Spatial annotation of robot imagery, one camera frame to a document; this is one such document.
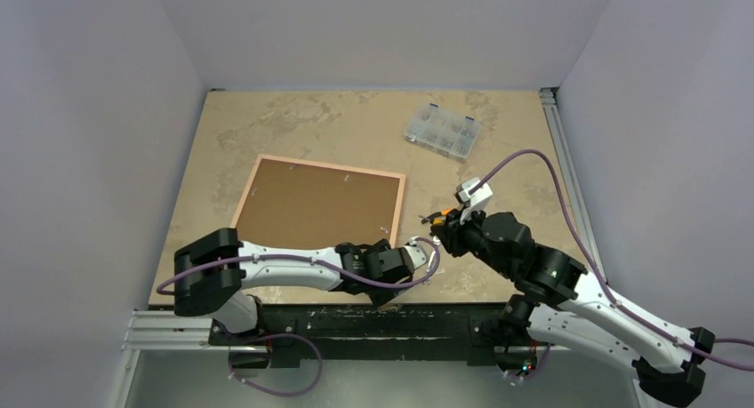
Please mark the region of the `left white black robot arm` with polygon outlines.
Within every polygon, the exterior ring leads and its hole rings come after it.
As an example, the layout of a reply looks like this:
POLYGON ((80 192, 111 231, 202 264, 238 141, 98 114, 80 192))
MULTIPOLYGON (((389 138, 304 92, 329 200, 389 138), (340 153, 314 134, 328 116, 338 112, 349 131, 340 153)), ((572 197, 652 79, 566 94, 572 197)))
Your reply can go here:
POLYGON ((262 339, 261 304, 246 289, 294 286, 324 292, 365 293, 380 306, 408 288, 429 255, 415 243, 391 247, 342 243, 314 250, 273 248, 220 228, 177 250, 173 275, 156 288, 173 297, 177 316, 207 316, 242 344, 262 339))

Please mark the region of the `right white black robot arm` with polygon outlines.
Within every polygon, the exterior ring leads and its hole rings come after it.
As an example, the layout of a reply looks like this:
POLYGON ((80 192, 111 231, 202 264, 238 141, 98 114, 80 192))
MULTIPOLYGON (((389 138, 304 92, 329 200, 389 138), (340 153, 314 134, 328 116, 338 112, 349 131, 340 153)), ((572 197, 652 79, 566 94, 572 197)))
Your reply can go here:
POLYGON ((595 272, 570 255, 534 241, 511 212, 473 212, 461 221, 451 210, 430 229, 454 257, 470 253, 517 289, 499 320, 512 343, 526 337, 580 351, 638 381, 650 397, 673 407, 689 406, 702 392, 704 354, 715 336, 703 327, 683 328, 608 294, 595 272))

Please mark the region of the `pink picture frame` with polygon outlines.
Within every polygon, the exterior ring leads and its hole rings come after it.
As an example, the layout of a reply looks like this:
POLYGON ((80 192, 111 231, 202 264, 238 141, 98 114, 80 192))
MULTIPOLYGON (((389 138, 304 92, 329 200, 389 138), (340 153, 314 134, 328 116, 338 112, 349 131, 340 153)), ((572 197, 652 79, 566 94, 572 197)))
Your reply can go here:
POLYGON ((260 154, 231 221, 240 239, 315 249, 397 243, 403 174, 260 154))

